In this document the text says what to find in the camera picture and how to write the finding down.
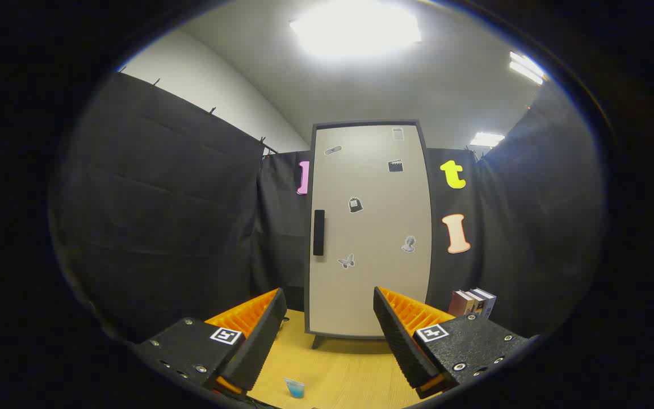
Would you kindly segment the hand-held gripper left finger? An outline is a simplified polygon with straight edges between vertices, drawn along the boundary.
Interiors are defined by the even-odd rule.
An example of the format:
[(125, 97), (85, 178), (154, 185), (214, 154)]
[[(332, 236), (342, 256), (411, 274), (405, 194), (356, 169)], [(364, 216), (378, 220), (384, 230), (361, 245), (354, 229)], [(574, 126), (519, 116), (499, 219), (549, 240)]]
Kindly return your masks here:
[(172, 381), (244, 397), (264, 368), (286, 315), (277, 288), (210, 319), (181, 318), (135, 344), (135, 354)]

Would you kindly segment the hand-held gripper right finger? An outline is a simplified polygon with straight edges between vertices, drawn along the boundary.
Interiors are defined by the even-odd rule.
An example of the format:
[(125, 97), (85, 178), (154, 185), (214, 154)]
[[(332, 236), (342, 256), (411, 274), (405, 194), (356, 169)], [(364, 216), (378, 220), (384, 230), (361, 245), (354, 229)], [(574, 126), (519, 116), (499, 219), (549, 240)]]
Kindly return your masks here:
[(484, 378), (532, 345), (530, 337), (479, 314), (455, 318), (380, 286), (374, 287), (373, 309), (401, 372), (421, 399)]

